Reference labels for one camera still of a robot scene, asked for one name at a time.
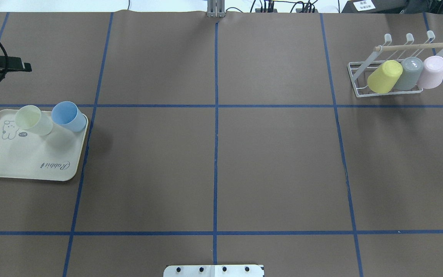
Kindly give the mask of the pale yellow-green cup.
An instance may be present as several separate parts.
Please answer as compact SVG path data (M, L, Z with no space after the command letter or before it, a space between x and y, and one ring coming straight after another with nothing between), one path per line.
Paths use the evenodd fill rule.
M49 135L54 127L49 115L35 105L21 107L15 114L15 123L22 130L40 136Z

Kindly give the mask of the bright yellow cup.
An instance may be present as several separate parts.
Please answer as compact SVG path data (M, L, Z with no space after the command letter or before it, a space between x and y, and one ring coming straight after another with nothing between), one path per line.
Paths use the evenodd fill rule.
M399 62L385 61L367 78L368 88L374 93L388 93L402 73L403 67Z

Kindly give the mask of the grey cup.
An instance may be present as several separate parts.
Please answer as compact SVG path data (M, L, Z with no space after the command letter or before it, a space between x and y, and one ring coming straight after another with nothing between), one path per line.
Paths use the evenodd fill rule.
M401 61L403 72L393 89L399 91L411 90L417 85L417 81L423 72L424 63L420 58L408 57Z

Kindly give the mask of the pink cup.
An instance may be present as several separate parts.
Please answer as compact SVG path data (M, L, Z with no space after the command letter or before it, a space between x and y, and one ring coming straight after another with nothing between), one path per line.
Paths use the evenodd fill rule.
M423 71L417 81L422 89L433 89L443 82L443 57L434 55L423 61Z

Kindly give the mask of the light blue cup rear right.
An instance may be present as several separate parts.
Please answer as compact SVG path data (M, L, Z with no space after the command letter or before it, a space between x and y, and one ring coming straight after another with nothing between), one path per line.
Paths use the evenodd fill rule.
M74 102L64 101L55 105L51 111L53 122L72 132L80 132L87 125L85 115Z

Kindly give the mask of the cream plastic tray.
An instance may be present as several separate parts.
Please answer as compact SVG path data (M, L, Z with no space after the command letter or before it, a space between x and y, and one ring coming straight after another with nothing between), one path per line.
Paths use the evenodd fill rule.
M87 134L56 125L39 136L14 123L15 109L0 111L0 177L68 181L76 175Z

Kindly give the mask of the aluminium frame post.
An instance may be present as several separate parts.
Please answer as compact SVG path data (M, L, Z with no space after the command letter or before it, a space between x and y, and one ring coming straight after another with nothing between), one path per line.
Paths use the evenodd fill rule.
M225 0L207 0L207 17L223 18L225 16Z

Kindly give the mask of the white pedestal column base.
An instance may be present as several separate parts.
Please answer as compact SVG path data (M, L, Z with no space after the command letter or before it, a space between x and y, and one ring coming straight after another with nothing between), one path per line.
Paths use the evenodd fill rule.
M264 277L263 265L173 265L167 266L164 277Z

